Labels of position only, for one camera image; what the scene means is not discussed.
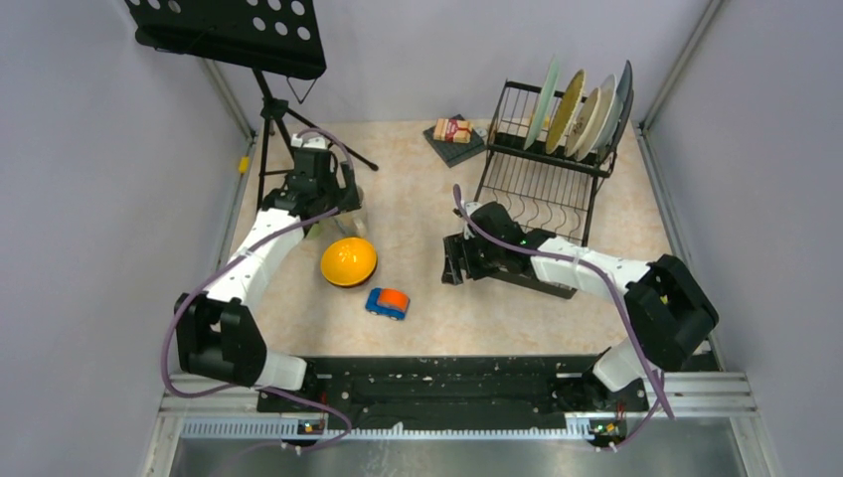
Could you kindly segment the blue orange toy car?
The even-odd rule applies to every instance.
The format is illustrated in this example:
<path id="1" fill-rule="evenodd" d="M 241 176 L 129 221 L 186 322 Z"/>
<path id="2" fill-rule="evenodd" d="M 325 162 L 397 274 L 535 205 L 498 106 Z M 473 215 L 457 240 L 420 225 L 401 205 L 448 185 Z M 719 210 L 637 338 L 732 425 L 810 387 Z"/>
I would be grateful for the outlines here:
<path id="1" fill-rule="evenodd" d="M 365 309 L 374 315 L 404 321 L 410 304 L 407 294 L 398 289 L 375 287 L 368 295 Z"/>

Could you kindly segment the black wire dish rack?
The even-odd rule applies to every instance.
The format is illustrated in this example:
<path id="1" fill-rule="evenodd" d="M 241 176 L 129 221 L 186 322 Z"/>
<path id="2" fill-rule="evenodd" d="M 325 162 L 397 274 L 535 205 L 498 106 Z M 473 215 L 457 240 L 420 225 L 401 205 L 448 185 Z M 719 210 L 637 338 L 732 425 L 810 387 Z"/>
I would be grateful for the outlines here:
<path id="1" fill-rule="evenodd" d="M 622 128 L 628 118 L 629 97 L 618 128 L 604 157 L 590 152 L 583 162 L 566 155 L 559 143 L 553 154 L 545 152 L 548 127 L 524 150 L 530 125 L 529 110 L 535 106 L 540 88 L 508 80 L 504 83 L 488 133 L 484 168 L 474 192 L 464 192 L 458 202 L 498 202 L 526 231 L 543 229 L 580 246 L 589 242 L 594 202 L 601 186 L 614 169 Z M 485 277 L 543 292 L 563 299 L 576 291 L 569 285 L 500 272 Z"/>

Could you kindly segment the light green round plate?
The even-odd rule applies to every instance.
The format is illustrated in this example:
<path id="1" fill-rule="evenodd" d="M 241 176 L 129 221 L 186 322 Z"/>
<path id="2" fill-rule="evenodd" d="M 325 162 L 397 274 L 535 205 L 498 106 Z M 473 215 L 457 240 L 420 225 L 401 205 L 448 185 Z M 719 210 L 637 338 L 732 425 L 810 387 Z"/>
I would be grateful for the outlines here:
<path id="1" fill-rule="evenodd" d="M 524 150 L 528 150 L 534 144 L 534 142 L 538 139 L 541 130 L 544 128 L 547 110 L 551 102 L 551 98 L 555 94 L 559 71 L 559 59 L 556 56 L 553 56 L 548 66 L 543 85 L 539 91 L 538 98 L 535 102 L 535 107 L 531 115 L 531 122 L 523 146 Z"/>

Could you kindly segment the cream floral ceramic plate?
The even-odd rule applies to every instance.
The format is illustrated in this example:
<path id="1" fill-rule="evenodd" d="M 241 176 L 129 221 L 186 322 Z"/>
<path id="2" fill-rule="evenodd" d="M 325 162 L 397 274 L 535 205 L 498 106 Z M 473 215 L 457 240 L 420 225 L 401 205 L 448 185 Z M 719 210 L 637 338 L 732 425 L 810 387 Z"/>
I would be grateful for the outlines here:
<path id="1" fill-rule="evenodd" d="M 600 96 L 600 88 L 595 87 L 580 107 L 570 128 L 565 144 L 565 152 L 569 158 L 574 158 L 579 149 L 582 147 L 582 143 L 586 139 L 588 130 L 590 129 L 592 121 L 591 117 L 595 108 L 599 104 Z"/>

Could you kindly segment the yellow-rimmed patterned plate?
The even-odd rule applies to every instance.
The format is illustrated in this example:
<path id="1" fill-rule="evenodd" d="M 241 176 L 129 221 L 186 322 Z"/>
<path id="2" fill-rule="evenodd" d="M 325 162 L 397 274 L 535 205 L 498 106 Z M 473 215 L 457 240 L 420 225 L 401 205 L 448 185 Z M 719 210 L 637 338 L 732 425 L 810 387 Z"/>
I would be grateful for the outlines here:
<path id="1" fill-rule="evenodd" d="M 587 72 L 584 69 L 580 69 L 569 81 L 569 84 L 564 91 L 562 99 L 560 100 L 556 112 L 550 122 L 545 143 L 545 152 L 547 154 L 553 154 L 555 152 L 563 134 L 566 132 L 569 124 L 573 120 L 578 104 L 581 102 L 586 77 Z"/>

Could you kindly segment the teal square plate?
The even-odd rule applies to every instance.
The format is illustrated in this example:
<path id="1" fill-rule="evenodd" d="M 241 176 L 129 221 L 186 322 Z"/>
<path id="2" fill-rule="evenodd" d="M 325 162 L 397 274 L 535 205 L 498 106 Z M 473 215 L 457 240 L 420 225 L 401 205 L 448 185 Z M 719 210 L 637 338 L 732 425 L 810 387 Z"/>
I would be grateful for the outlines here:
<path id="1" fill-rule="evenodd" d="M 608 152 L 609 146 L 612 143 L 615 131 L 618 128 L 620 116 L 624 111 L 625 103 L 632 91 L 633 84 L 633 68 L 630 60 L 624 64 L 620 79 L 616 82 L 614 90 L 614 100 L 611 108 L 606 116 L 606 122 L 600 133 L 596 144 L 596 153 L 598 158 L 602 158 Z"/>

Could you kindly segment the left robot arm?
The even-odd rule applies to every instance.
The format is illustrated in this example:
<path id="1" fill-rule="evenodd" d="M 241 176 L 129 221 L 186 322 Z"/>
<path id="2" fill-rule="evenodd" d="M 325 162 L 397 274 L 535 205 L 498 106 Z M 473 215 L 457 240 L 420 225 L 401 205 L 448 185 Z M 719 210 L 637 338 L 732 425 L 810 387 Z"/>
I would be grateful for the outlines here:
<path id="1" fill-rule="evenodd" d="M 246 238 L 218 274 L 183 294 L 174 327 L 182 371 L 226 385 L 277 388 L 295 410 L 315 405 L 319 386 L 299 357 L 273 352 L 253 317 L 272 277 L 310 228 L 359 209 L 353 165 L 321 139 L 293 153 L 281 187 L 260 202 Z"/>

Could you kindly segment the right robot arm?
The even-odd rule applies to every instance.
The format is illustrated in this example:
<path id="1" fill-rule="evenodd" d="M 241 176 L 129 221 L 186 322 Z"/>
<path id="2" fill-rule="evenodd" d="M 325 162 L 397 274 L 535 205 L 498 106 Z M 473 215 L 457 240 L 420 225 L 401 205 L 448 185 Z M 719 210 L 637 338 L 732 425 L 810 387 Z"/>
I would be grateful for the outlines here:
<path id="1" fill-rule="evenodd" d="M 442 280 L 460 284 L 509 273 L 571 288 L 614 304 L 627 336 L 586 372 L 583 395 L 609 409 L 636 380 L 676 372 L 719 324 L 713 303 L 686 263 L 671 254 L 626 259 L 577 245 L 549 231 L 524 231 L 497 202 L 456 202 L 463 230 L 444 240 Z"/>

